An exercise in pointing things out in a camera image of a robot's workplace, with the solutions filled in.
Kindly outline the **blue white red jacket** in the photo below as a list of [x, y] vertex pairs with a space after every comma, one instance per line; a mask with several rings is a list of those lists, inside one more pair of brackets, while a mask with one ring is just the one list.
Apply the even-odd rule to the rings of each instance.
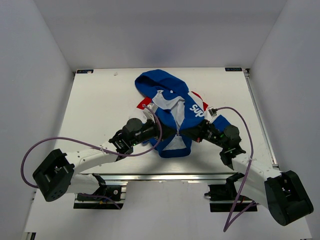
[[[181, 79], [161, 69], [142, 73], [134, 81], [136, 89], [144, 96], [132, 113], [133, 118], [143, 123], [143, 104], [154, 103], [158, 106], [155, 112], [158, 119], [166, 126], [184, 130], [195, 127], [205, 119], [208, 108], [201, 96], [190, 91]], [[165, 141], [148, 140], [162, 158], [182, 158], [191, 153], [192, 140], [180, 135], [170, 137]]]

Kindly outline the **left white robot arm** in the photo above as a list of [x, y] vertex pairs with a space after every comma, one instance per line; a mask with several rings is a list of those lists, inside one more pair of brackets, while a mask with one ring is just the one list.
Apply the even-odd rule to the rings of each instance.
[[105, 196], [104, 180], [96, 173], [84, 171], [106, 163], [133, 157], [134, 146], [155, 140], [159, 146], [175, 135], [175, 130], [161, 121], [131, 118], [122, 129], [101, 146], [86, 144], [87, 149], [64, 153], [52, 150], [33, 172], [32, 177], [46, 202], [53, 202], [67, 193], [89, 194], [99, 200]]

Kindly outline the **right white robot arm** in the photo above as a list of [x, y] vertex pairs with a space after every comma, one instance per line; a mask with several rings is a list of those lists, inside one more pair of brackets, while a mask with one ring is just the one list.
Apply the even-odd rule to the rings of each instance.
[[226, 179], [223, 196], [233, 200], [247, 197], [267, 208], [273, 219], [286, 226], [314, 211], [314, 206], [299, 178], [292, 170], [283, 172], [254, 160], [241, 148], [240, 132], [234, 125], [223, 130], [203, 120], [181, 131], [195, 142], [206, 140], [221, 147], [223, 164], [236, 173]]

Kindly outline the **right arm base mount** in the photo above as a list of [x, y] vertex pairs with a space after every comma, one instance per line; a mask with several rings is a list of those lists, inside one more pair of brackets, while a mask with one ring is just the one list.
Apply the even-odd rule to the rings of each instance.
[[[234, 183], [242, 183], [244, 174], [235, 173], [226, 179], [223, 184], [208, 185], [208, 192], [204, 193], [204, 197], [209, 200], [211, 213], [228, 213], [237, 196], [237, 190]], [[234, 212], [239, 213], [244, 210], [252, 200], [246, 196], [239, 196], [235, 205]], [[246, 212], [257, 212], [256, 205], [251, 206]]]

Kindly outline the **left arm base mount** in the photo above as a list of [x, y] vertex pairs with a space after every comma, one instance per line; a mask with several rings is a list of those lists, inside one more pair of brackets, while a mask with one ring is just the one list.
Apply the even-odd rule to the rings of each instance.
[[68, 188], [75, 194], [73, 208], [79, 210], [121, 210], [126, 191], [126, 182], [107, 180], [95, 173], [76, 175]]

